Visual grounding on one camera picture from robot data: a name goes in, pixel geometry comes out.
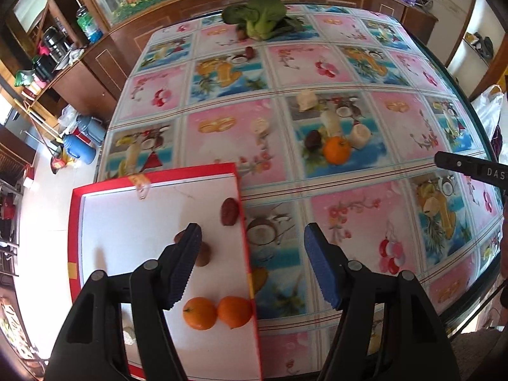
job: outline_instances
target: kettle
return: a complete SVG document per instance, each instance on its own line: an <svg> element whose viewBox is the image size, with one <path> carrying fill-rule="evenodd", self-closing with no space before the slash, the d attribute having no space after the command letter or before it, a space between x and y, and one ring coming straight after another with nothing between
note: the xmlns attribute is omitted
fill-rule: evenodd
<svg viewBox="0 0 508 381"><path fill-rule="evenodd" d="M88 146L76 135L66 135L63 138L63 147L70 157L90 164L95 159L96 150Z"/></svg>
<svg viewBox="0 0 508 381"><path fill-rule="evenodd" d="M68 51L65 36L55 27L50 27L42 36L44 45L49 48L51 57L58 63Z"/></svg>
<svg viewBox="0 0 508 381"><path fill-rule="evenodd" d="M95 117L79 115L76 119L78 128L83 135L88 137L94 144L101 146L106 137L106 130L101 126L101 121Z"/></svg>

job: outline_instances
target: wall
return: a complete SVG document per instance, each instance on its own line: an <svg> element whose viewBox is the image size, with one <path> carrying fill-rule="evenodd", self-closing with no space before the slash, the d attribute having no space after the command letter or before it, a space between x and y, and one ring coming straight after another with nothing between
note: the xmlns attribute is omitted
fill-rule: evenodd
<svg viewBox="0 0 508 381"><path fill-rule="evenodd" d="M474 3L473 13L466 31L471 34L478 32L482 37L490 37L494 47L494 55L499 50L505 36L505 30L485 0L476 0ZM459 86L467 96L473 93L487 70L488 65L464 41L460 43L448 66L448 71L458 80Z"/></svg>
<svg viewBox="0 0 508 381"><path fill-rule="evenodd" d="M14 14L21 26L28 31L37 16L44 10L48 0L19 0L14 7Z"/></svg>
<svg viewBox="0 0 508 381"><path fill-rule="evenodd" d="M24 119L23 116L18 116L18 118L14 120L13 115L14 113L11 113L7 119L5 127L18 139L24 141L26 138L26 133L21 133L21 131L30 129L31 124L29 121Z"/></svg>
<svg viewBox="0 0 508 381"><path fill-rule="evenodd" d="M467 17L472 0L433 0L430 12L439 21L430 36L427 47L446 63Z"/></svg>

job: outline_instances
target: tiled floor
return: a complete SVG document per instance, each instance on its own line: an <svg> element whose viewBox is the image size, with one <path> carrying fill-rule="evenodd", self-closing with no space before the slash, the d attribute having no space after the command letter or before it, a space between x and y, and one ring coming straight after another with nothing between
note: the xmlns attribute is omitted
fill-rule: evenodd
<svg viewBox="0 0 508 381"><path fill-rule="evenodd" d="M21 201L16 293L30 340L48 358L72 305L67 275L67 228L72 190L93 182L91 165L54 175L49 152L39 147L35 179Z"/></svg>

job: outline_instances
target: red cutting board frame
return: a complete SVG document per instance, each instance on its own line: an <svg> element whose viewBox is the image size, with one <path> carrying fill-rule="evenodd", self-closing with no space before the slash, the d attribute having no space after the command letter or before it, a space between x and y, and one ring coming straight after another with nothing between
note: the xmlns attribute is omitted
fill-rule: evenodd
<svg viewBox="0 0 508 381"><path fill-rule="evenodd" d="M179 169L169 169L169 170L161 170L154 171L151 173L146 173L144 176L148 178L151 184L156 184L160 182L169 182L169 181L177 181L177 180L185 180L185 179L194 179L194 178L203 178L203 177L211 177L211 176L220 176L226 174L233 174L236 179L237 185L237 202L241 202L240 200L240 190L239 190L239 177L237 174L235 164L211 164L211 165L203 165L203 166L194 166L189 168L179 168ZM128 177L118 178L106 180L98 183L92 183L86 186L82 186L76 188L72 192L72 197L70 200L70 212L69 212L69 231L68 231L68 271L69 271L69 286L70 286L70 296L72 301L74 302L81 291L81 282L80 282L80 254L79 254L79 242L80 242L80 215L81 215L81 203L83 197L91 194L97 194L104 191L113 191L115 189L126 189L126 188L134 188L133 183ZM248 284L250 287L250 298L252 302L252 310L253 310L253 326L255 330L255 339L257 344L257 360L259 363L259 374L260 380L262 379L262 371L261 371L261 358L260 358L260 350L259 350L259 336L258 336L258 327L257 327L257 316L256 316L256 304L254 300L254 291L252 287L251 280L251 265L249 259L249 252L247 246L247 238L245 234L245 224L244 224L244 212L242 205L240 207L239 221L242 226L242 237L243 237L243 246L244 246L244 254L245 261L247 265L247 275L248 275ZM130 374L134 377L145 379L143 369L129 364Z"/></svg>

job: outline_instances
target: wooden shelf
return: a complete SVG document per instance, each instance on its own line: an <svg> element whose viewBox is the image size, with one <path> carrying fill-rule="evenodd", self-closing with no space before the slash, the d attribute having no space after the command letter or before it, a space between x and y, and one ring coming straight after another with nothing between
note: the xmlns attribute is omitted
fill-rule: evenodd
<svg viewBox="0 0 508 381"><path fill-rule="evenodd" d="M487 67L489 67L489 66L490 66L490 62L489 62L489 61L487 61L487 60L485 60L485 59L481 56L481 54L478 52L478 50L474 48L474 46L473 46L473 45L469 44L469 43L468 43L468 41L467 41L465 38L462 38L462 40L463 40L463 42L464 42L464 43L466 43L469 47L471 47L471 49L473 49L473 50L474 50L474 52L478 55L478 57L479 57L479 58L481 58L481 59L483 60L483 62L486 64L486 66L487 66Z"/></svg>
<svg viewBox="0 0 508 381"><path fill-rule="evenodd" d="M51 89L53 87L53 85L58 81L60 80L71 68L73 68L77 63L79 63L83 57L85 56L86 52L88 50L90 50L91 48L93 47L93 44L89 45L85 51L83 52L83 54L81 54L81 56L79 57L78 60L76 60L71 66L66 66L64 69L60 70L59 73L55 76L55 78L53 80L51 80L44 89L41 90L41 92L37 95L37 97L35 98L35 101L38 101L41 96L46 92L46 90L48 89Z"/></svg>

